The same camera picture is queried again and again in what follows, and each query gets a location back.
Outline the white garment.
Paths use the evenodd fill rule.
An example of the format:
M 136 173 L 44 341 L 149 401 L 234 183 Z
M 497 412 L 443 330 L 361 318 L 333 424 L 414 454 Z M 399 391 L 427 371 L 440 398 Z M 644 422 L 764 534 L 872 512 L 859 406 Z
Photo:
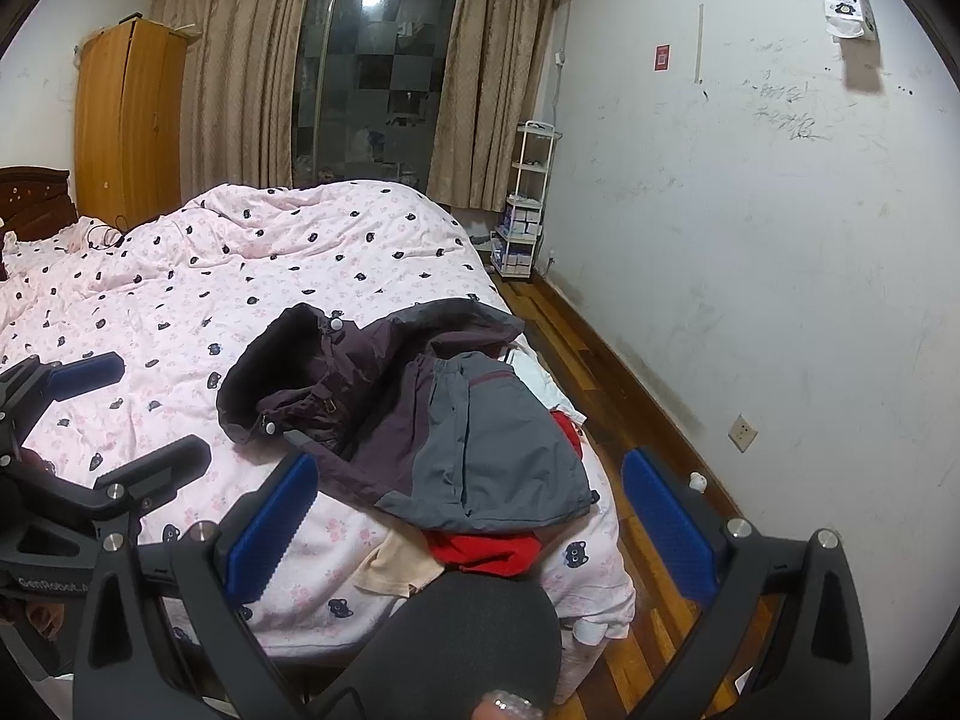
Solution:
M 508 346 L 503 361 L 512 367 L 519 380 L 537 397 L 548 411 L 560 411 L 576 427 L 583 427 L 587 418 L 573 405 L 556 383 L 556 380 L 540 364 L 534 349 L 527 343 L 513 343 Z

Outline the white wall socket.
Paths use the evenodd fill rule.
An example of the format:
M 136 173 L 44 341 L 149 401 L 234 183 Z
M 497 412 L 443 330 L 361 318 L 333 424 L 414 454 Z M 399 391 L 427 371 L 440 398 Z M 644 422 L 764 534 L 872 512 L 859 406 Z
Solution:
M 737 450 L 741 454 L 745 454 L 750 445 L 754 444 L 754 440 L 758 436 L 758 431 L 755 429 L 750 422 L 747 421 L 742 415 L 739 415 L 732 422 L 731 429 L 727 433 L 729 439 L 731 439 L 732 444 L 737 447 Z

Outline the black trousered knee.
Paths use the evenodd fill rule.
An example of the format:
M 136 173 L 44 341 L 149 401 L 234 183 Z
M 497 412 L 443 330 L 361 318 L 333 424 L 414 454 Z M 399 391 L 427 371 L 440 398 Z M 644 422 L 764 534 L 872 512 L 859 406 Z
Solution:
M 311 702 L 319 718 L 540 718 L 562 629 L 534 578 L 446 572 Z

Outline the beige garment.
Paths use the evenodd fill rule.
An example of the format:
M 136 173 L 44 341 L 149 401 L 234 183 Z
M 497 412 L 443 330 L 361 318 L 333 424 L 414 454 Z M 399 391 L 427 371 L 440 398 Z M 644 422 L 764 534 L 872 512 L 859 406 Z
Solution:
M 416 528 L 397 527 L 371 551 L 352 575 L 352 583 L 363 592 L 410 598 L 425 590 L 444 572 L 428 548 L 428 541 Z

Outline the beige left curtain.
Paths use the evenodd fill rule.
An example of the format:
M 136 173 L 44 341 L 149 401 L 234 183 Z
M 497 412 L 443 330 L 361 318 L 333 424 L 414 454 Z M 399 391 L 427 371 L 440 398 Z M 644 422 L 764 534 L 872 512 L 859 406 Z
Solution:
M 306 0 L 153 0 L 194 37 L 182 83 L 181 190 L 290 187 L 293 96 Z

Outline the red wall sticker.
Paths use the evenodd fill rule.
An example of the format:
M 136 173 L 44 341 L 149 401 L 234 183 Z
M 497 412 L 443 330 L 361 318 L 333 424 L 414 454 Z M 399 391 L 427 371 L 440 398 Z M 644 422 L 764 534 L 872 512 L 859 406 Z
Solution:
M 669 68 L 670 62 L 670 46 L 669 44 L 661 44 L 656 47 L 656 54 L 654 54 L 654 70 L 656 71 L 666 71 Z

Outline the dark window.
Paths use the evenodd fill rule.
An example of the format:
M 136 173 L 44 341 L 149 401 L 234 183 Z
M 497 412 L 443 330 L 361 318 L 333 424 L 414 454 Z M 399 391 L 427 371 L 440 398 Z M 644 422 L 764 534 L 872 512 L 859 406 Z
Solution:
M 455 0 L 306 0 L 293 181 L 428 187 Z

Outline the purple grey hooded jacket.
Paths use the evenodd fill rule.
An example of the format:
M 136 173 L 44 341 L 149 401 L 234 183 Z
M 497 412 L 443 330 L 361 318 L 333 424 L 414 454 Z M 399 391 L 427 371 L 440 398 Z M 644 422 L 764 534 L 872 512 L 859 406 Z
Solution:
M 558 527 L 599 496 L 550 410 L 503 361 L 519 317 L 475 298 L 415 304 L 359 327 L 283 310 L 220 383 L 236 444 L 281 437 L 321 493 L 425 532 Z

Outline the white shelf rack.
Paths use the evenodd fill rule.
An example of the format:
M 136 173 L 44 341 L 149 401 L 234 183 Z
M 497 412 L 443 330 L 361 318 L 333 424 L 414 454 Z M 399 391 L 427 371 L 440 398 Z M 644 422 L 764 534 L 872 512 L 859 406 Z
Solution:
M 550 122 L 516 127 L 505 208 L 491 234 L 491 265 L 503 280 L 528 280 L 544 231 L 553 151 L 562 134 Z

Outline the orange wooden wardrobe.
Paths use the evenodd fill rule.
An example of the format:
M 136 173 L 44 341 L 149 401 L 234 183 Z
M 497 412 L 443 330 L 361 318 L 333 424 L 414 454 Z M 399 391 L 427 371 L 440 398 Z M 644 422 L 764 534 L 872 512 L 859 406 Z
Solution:
M 80 50 L 76 206 L 127 232 L 182 203 L 179 128 L 187 39 L 133 18 Z

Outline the dark wooden headboard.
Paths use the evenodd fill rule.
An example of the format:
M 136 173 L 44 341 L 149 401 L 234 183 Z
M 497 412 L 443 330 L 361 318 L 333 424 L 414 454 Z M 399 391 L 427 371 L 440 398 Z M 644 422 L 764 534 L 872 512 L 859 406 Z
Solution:
M 20 241 L 39 241 L 75 224 L 78 213 L 68 179 L 70 172 L 50 167 L 2 167 L 2 231 L 14 232 Z

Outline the pink cat print duvet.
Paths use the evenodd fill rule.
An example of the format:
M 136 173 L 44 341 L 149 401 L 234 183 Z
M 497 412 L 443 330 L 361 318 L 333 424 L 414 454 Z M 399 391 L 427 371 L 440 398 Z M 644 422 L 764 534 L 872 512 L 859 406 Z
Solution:
M 184 434 L 208 442 L 208 472 L 145 517 L 142 541 L 218 520 L 272 470 L 277 450 L 236 447 L 218 426 L 215 398 L 229 367 L 286 307 L 340 309 L 359 327 L 441 298 L 509 312 L 464 228 L 400 184 L 224 184 L 107 245 L 120 235 L 86 216 L 40 241 L 5 232 L 2 369 L 29 355 L 124 358 L 121 382 L 51 406 L 29 434 L 28 447 L 73 483 L 91 486 Z M 612 489 L 589 444 L 584 465 L 590 486 L 599 483 L 599 512 L 537 562 L 576 658 L 625 639 L 636 610 Z M 404 601 L 357 589 L 352 573 L 389 533 L 384 517 L 317 496 L 249 613 L 263 648 L 332 660 L 368 639 Z

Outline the beige right curtain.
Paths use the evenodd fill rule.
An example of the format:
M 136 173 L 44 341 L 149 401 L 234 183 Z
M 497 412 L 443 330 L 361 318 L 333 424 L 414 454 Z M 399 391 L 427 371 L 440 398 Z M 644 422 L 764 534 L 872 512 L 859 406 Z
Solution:
M 529 117 L 550 0 L 455 0 L 428 195 L 503 210 L 517 126 Z

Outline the red basketball jersey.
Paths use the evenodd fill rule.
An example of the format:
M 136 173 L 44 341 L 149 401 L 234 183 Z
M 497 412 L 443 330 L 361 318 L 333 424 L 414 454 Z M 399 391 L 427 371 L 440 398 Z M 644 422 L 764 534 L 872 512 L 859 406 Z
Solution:
M 540 528 L 592 505 L 574 422 L 529 395 L 434 394 L 428 432 L 374 502 L 420 532 L 443 566 L 514 577 L 540 553 Z

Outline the beige curtain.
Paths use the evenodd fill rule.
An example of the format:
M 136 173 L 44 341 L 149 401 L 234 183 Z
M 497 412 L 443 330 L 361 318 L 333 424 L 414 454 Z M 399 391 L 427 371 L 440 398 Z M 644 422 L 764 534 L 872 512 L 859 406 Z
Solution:
M 517 126 L 529 117 L 550 0 L 455 0 L 428 195 L 503 210 Z
M 182 83 L 181 190 L 290 187 L 293 96 L 306 0 L 153 0 L 194 37 Z

